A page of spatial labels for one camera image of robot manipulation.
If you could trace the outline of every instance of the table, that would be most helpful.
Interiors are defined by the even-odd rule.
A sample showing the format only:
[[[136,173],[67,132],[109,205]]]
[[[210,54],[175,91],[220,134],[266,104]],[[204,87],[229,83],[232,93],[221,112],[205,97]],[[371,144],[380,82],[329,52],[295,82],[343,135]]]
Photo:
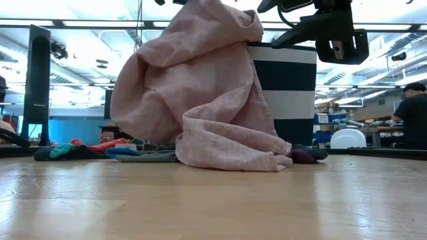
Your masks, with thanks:
[[[280,173],[0,163],[1,239],[427,239],[427,161],[333,155]]]
[[[403,132],[403,127],[362,127],[361,132],[371,134],[373,147],[381,148],[380,133]]]

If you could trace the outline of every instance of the white chair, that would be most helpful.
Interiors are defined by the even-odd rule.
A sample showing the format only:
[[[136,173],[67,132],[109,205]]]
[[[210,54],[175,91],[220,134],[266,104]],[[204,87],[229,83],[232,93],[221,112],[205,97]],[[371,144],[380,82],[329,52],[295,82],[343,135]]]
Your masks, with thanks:
[[[357,129],[343,129],[332,135],[331,149],[366,147],[365,135]]]

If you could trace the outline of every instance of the black and white striped basket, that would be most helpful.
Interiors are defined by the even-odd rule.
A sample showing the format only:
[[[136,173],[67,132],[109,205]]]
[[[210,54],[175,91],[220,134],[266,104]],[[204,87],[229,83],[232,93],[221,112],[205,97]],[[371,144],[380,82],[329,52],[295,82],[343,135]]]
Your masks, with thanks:
[[[316,49],[300,46],[272,49],[268,43],[251,43],[248,51],[279,137],[292,144],[311,146]]]

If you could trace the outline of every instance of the black cap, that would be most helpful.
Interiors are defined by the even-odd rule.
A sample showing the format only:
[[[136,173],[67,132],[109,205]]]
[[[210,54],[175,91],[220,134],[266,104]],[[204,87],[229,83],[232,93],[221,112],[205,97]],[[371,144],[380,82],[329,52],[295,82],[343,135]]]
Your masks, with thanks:
[[[406,92],[407,90],[414,90],[414,91],[426,91],[427,87],[419,82],[415,83],[409,83],[404,89],[403,92]]]

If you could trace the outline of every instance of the black shirt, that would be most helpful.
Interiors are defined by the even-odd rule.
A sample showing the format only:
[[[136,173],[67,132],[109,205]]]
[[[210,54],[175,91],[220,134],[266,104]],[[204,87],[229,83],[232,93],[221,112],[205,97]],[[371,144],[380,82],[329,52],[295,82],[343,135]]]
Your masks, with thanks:
[[[404,121],[405,148],[427,149],[427,94],[403,100],[394,116]]]

